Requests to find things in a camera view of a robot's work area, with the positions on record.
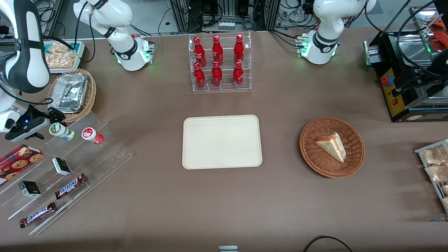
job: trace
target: wicker basket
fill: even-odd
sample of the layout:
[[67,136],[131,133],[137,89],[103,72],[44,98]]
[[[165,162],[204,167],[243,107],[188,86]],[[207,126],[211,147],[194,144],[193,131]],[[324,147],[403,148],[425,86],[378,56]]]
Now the wicker basket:
[[[65,115],[65,121],[66,122],[75,122],[81,118],[83,118],[85,115],[87,115],[93,107],[93,104],[95,103],[95,95],[96,95],[96,83],[95,80],[92,78],[92,75],[90,75],[89,72],[83,70],[83,69],[76,69],[72,70],[63,74],[85,74],[89,78],[89,82],[87,84],[87,90],[86,90],[86,97],[84,98],[84,109],[77,114],[64,114]],[[53,81],[52,86],[50,87],[50,91],[48,92],[48,98],[52,96],[53,88],[55,87],[55,83],[58,78],[56,78]]]
[[[337,132],[347,156],[339,162],[319,147],[316,138]],[[299,139],[300,152],[308,165],[329,178],[345,178],[353,175],[364,162],[364,143],[358,132],[347,122],[336,117],[320,117],[310,121]]]

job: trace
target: snickers bar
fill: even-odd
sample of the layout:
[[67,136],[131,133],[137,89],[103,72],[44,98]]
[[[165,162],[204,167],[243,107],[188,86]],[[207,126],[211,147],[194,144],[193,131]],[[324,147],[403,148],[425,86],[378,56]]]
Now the snickers bar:
[[79,186],[82,182],[86,181],[87,178],[84,176],[84,173],[76,177],[72,182],[70,182],[68,185],[60,189],[59,191],[55,192],[56,199],[62,198],[67,193],[71,192],[75,187]]
[[33,221],[41,218],[49,212],[56,212],[56,205],[54,202],[51,202],[48,206],[42,208],[41,210],[35,212],[33,215],[28,216],[28,218],[23,218],[20,220],[20,227],[24,228],[31,224]]

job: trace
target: red bottle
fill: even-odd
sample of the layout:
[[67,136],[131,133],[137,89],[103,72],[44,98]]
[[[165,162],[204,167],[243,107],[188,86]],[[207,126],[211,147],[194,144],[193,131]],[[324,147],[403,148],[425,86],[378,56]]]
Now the red bottle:
[[199,63],[195,62],[194,63],[194,79],[196,80],[196,85],[198,86],[199,89],[204,89],[205,88],[205,75],[204,72],[201,69],[201,66]]
[[244,60],[244,44],[243,44],[243,35],[237,35],[237,42],[235,47],[233,48],[233,53],[235,55],[234,61],[237,63],[238,61]]
[[243,69],[241,69],[241,61],[235,63],[235,69],[233,70],[233,86],[240,88],[243,85]]
[[205,59],[205,50],[201,45],[201,40],[199,37],[195,37],[194,41],[194,57],[196,58],[196,62],[201,65],[201,67],[205,67],[207,65],[207,60]]
[[223,46],[220,42],[220,37],[218,35],[213,36],[213,48],[211,49],[213,52],[213,60],[217,61],[220,66],[224,64],[224,53]]
[[223,71],[221,70],[218,61],[213,62],[211,74],[213,76],[213,85],[215,85],[215,87],[220,87],[223,81]]

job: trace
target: sandwich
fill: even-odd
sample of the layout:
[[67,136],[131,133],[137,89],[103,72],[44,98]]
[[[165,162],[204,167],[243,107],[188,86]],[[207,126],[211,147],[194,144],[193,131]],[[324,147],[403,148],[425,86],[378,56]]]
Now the sandwich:
[[317,138],[315,143],[339,162],[344,162],[347,154],[345,153],[342,141],[336,132],[329,136]]

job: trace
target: brown table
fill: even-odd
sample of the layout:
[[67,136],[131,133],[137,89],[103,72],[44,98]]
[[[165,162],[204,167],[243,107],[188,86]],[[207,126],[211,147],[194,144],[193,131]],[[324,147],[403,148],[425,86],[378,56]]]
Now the brown table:
[[[448,138],[448,123],[390,122],[376,75],[364,66],[362,42],[375,35],[347,29],[334,58],[313,65],[253,32],[253,89],[237,93],[192,92],[188,36],[163,37],[154,64],[137,72],[123,70],[97,40],[95,59],[83,65],[98,85],[93,110],[135,156],[38,236],[0,211],[0,251],[213,252],[235,244],[285,252],[317,235],[358,252],[447,250],[448,223],[430,222],[444,210],[413,150]],[[259,118],[261,166],[182,167],[186,118],[238,114]],[[321,116],[342,118],[362,136],[366,159],[352,177],[322,177],[299,154],[302,127]],[[17,144],[1,146],[3,155]],[[309,251],[318,248],[342,246],[321,240]]]

